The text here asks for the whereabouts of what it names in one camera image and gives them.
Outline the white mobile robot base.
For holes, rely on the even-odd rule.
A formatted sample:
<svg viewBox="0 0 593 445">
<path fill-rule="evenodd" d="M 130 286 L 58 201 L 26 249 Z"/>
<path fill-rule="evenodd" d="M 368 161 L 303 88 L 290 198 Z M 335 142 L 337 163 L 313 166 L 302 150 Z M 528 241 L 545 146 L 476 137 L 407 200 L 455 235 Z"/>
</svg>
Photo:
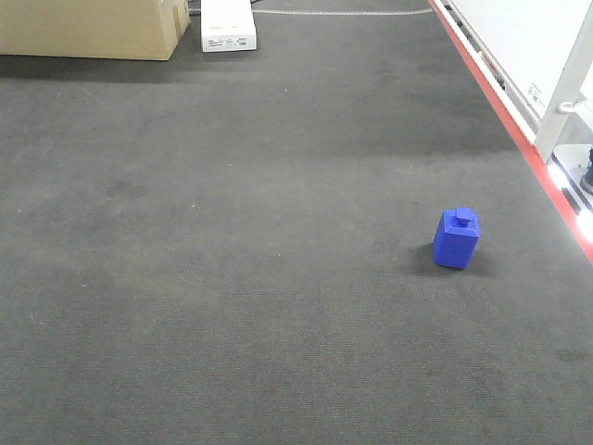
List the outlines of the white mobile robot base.
<svg viewBox="0 0 593 445">
<path fill-rule="evenodd" d="M 447 1 L 444 8 L 555 185 L 591 219 L 591 2 Z"/>
</svg>

